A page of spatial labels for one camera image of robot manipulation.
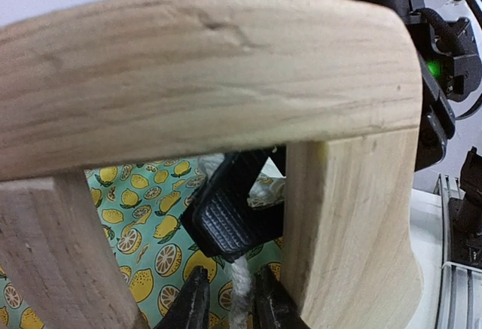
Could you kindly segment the lemon print bed cushion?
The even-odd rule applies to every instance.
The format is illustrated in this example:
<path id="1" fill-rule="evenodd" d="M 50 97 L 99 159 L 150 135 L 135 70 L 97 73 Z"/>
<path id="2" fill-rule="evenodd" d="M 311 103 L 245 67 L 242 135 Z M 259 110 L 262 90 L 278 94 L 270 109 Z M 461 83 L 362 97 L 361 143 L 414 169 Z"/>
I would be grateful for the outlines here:
<path id="1" fill-rule="evenodd" d="M 205 256 L 180 222 L 194 191 L 222 162 L 223 154 L 160 160 L 85 170 L 102 228 L 124 280 L 142 315 L 153 327 L 167 313 L 192 269 L 202 266 L 210 282 L 209 328 L 230 326 L 232 265 L 220 256 Z M 259 209 L 280 203 L 285 177 L 268 159 L 247 199 Z M 250 273 L 268 265 L 280 274 L 282 238 L 260 244 L 245 254 L 239 270 Z M 6 276 L 1 266 L 1 328 L 47 328 Z"/>

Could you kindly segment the wooden pet bed frame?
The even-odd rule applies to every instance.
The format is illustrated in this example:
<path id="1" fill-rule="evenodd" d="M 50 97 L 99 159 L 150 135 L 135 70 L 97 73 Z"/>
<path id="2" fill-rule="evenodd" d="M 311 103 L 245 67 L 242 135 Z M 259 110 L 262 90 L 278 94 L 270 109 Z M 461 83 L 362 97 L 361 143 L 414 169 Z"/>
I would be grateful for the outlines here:
<path id="1" fill-rule="evenodd" d="M 50 328 L 146 328 L 85 169 L 287 147 L 282 283 L 313 328 L 404 328 L 419 60 L 353 0 L 108 0 L 1 30 L 1 262 Z"/>

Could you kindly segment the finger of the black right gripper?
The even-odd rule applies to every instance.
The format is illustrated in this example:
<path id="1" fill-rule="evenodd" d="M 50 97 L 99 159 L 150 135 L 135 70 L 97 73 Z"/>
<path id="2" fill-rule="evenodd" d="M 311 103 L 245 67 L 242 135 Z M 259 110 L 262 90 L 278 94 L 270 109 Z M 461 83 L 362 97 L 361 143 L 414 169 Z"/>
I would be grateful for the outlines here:
<path id="1" fill-rule="evenodd" d="M 249 206 L 249 191 L 268 159 L 285 172 L 285 149 L 263 148 L 224 155 L 195 190 L 180 222 L 207 257 L 233 263 L 249 250 L 283 235 L 284 203 Z"/>

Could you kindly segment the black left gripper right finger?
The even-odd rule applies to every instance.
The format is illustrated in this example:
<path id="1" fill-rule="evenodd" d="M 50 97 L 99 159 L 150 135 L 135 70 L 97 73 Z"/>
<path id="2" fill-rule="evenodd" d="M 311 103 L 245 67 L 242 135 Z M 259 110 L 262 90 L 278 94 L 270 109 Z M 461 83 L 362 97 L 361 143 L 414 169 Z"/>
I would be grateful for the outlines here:
<path id="1" fill-rule="evenodd" d="M 255 274 L 253 328 L 309 329 L 297 305 L 268 265 Z"/>

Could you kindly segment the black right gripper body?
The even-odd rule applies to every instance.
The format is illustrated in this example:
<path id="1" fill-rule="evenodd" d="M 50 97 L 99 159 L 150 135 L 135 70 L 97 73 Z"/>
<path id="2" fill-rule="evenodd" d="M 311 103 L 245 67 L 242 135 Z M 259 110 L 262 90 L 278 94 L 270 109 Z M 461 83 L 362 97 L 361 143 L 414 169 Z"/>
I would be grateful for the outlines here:
<path id="1" fill-rule="evenodd" d="M 423 110 L 415 169 L 442 161 L 456 122 L 477 112 L 473 105 L 457 117 L 451 102 L 461 102 L 478 88 L 478 48 L 467 17 L 448 19 L 424 0 L 358 0 L 393 10 L 404 22 L 419 55 Z"/>

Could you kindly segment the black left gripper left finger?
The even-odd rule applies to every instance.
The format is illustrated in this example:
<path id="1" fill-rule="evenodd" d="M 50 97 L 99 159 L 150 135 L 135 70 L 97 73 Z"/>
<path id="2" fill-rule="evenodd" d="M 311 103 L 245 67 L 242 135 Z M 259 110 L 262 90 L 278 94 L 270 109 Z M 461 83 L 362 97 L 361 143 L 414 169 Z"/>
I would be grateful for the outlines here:
<path id="1" fill-rule="evenodd" d="M 154 329 L 209 328 L 210 288 L 208 270 L 196 266 L 164 318 Z"/>

